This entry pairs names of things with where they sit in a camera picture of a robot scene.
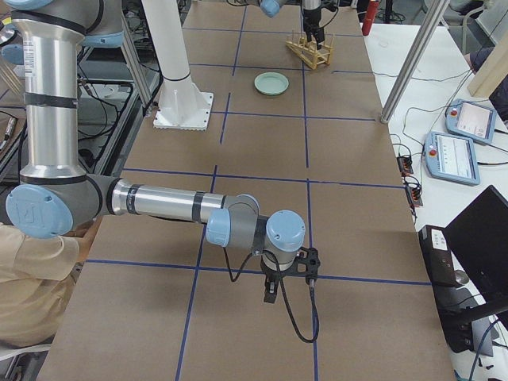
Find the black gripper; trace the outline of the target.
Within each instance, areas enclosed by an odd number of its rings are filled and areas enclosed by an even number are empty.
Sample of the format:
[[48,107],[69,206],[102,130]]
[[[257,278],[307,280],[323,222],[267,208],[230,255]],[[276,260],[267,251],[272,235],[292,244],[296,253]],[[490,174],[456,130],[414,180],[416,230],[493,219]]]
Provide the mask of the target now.
[[296,256],[291,263],[279,263],[277,257],[272,253],[264,253],[261,256],[260,268],[266,275],[264,280],[264,302],[275,303],[278,293],[279,281],[272,276],[293,276],[298,275],[298,264],[300,258]]
[[311,42],[313,39],[316,41],[316,49],[322,48],[322,43],[325,41],[325,31],[323,27],[320,27],[321,21],[321,8],[315,8],[312,10],[302,9],[303,16],[303,30],[306,34],[306,41]]

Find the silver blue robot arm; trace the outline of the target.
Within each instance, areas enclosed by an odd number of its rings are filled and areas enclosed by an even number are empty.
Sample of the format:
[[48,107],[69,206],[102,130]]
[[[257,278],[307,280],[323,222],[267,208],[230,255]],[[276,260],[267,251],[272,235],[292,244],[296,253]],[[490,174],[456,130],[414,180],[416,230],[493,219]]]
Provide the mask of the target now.
[[303,245],[305,224],[290,210],[260,215],[250,195],[228,196],[132,184],[87,173],[78,160],[79,46],[116,48],[124,40],[119,1],[12,1],[23,39],[29,161],[6,211],[23,233],[53,238],[101,215],[136,214],[206,226],[206,239],[260,258],[264,299],[284,292],[283,278],[315,280]]
[[[258,6],[268,17],[276,16],[287,1],[262,0],[262,1],[228,1],[232,6]],[[303,0],[298,2],[302,15],[303,31],[308,43],[315,42],[317,50],[321,50],[325,41],[325,30],[321,23],[321,10],[324,8],[322,1]]]

